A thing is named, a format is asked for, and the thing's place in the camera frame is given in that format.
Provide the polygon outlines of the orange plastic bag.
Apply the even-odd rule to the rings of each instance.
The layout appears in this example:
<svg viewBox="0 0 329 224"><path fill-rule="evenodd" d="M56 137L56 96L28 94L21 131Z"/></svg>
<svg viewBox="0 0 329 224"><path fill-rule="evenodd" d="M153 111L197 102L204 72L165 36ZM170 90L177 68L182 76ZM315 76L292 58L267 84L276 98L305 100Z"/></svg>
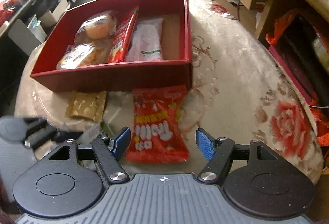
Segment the orange plastic bag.
<svg viewBox="0 0 329 224"><path fill-rule="evenodd" d="M292 9L276 19L265 35L270 53L311 108L322 147L328 146L328 59L320 59L316 45L328 56L327 27L310 12Z"/></svg>

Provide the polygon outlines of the floral beige tablecloth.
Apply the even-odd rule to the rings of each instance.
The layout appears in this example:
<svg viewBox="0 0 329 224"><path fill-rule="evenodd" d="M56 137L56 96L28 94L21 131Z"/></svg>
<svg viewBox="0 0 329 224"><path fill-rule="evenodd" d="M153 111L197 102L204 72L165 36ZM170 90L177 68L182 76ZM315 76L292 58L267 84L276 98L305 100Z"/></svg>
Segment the floral beige tablecloth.
<svg viewBox="0 0 329 224"><path fill-rule="evenodd" d="M199 173L206 164L195 132L247 145L256 139L319 181L323 157L315 120L301 95L262 44L239 21L222 17L213 0L189 0L193 85L183 101L180 130L186 162L122 162L129 174Z"/></svg>

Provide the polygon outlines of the clear bread bun packet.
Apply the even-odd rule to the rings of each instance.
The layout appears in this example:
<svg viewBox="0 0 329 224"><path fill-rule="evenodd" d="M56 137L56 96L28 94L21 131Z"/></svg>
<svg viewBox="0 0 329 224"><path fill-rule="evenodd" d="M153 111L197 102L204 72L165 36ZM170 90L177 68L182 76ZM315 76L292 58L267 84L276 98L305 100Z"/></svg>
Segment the clear bread bun packet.
<svg viewBox="0 0 329 224"><path fill-rule="evenodd" d="M113 36L117 30L115 15L116 12L112 10L92 15L79 27L75 34L74 43L89 43Z"/></svg>

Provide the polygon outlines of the red Trolli candy packet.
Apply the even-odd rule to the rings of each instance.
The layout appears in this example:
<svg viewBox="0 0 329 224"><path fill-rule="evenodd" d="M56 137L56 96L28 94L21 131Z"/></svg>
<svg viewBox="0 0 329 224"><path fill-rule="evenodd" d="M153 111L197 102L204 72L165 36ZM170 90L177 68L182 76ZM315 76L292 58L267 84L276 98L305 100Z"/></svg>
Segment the red Trolli candy packet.
<svg viewBox="0 0 329 224"><path fill-rule="evenodd" d="M177 163L189 159L178 121L186 86L133 90L134 121L125 159L137 163Z"/></svg>

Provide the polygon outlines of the clear yellow cracker packet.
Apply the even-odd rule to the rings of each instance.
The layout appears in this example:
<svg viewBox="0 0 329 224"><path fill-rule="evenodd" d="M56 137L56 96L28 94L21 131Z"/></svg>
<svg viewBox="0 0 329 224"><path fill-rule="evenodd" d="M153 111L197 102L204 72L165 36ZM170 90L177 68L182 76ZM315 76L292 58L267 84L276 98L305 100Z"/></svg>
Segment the clear yellow cracker packet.
<svg viewBox="0 0 329 224"><path fill-rule="evenodd" d="M75 69L107 62L110 40L96 40L68 46L65 54L56 65L57 70Z"/></svg>

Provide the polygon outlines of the silver white snack packet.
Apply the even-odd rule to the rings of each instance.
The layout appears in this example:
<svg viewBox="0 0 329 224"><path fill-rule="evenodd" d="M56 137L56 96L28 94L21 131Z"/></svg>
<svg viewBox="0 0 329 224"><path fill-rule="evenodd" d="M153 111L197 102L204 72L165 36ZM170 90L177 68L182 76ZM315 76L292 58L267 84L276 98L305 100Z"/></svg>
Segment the silver white snack packet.
<svg viewBox="0 0 329 224"><path fill-rule="evenodd" d="M163 18L137 21L125 61L161 61L162 25Z"/></svg>

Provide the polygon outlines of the gold brown snack packet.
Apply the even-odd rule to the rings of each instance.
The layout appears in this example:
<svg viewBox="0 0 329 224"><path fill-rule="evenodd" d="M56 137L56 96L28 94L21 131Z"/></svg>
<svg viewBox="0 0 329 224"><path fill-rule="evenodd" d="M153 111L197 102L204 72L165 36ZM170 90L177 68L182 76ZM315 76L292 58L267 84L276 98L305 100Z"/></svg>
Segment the gold brown snack packet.
<svg viewBox="0 0 329 224"><path fill-rule="evenodd" d="M84 118L100 123L103 119L107 92L82 93L73 91L66 107L65 116Z"/></svg>

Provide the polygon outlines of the red chinese snack packet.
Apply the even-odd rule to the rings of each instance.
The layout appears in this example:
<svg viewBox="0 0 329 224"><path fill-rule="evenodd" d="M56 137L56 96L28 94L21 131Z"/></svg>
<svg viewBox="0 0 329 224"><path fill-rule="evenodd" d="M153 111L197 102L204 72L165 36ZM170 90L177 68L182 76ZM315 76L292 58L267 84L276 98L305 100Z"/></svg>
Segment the red chinese snack packet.
<svg viewBox="0 0 329 224"><path fill-rule="evenodd" d="M131 43L132 33L139 13L139 6L134 7L121 19L110 47L108 63L124 62Z"/></svg>

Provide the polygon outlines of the cardboard storage box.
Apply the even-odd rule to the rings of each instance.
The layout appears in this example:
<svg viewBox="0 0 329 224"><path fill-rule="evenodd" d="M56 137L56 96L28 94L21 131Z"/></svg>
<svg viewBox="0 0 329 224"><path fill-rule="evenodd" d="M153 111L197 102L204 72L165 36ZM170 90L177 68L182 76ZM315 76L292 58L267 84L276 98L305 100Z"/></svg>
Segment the cardboard storage box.
<svg viewBox="0 0 329 224"><path fill-rule="evenodd" d="M56 0L55 4L39 18L41 25L45 28L56 25L62 15L70 8L70 5L70 1Z"/></svg>

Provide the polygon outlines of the red cardboard box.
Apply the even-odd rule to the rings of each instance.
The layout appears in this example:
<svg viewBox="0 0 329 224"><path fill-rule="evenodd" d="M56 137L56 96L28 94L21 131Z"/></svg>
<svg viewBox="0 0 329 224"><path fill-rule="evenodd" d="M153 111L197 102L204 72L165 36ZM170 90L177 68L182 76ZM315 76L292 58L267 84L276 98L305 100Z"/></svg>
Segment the red cardboard box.
<svg viewBox="0 0 329 224"><path fill-rule="evenodd" d="M138 19L164 19L163 60L100 64L70 70L56 65L83 21L114 10L119 17L139 8ZM30 74L53 92L131 91L192 84L189 0L94 0L68 10L57 23Z"/></svg>

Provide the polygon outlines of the green Kaprons wafer packet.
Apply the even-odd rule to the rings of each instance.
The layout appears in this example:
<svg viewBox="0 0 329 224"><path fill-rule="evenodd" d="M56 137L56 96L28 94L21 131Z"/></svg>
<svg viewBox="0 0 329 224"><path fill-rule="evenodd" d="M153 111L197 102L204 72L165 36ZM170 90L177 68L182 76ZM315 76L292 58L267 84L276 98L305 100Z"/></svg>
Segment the green Kaprons wafer packet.
<svg viewBox="0 0 329 224"><path fill-rule="evenodd" d="M105 121L102 120L100 123L94 124L88 130L84 132L87 138L94 139L96 137L113 137L114 132L111 129L110 125Z"/></svg>

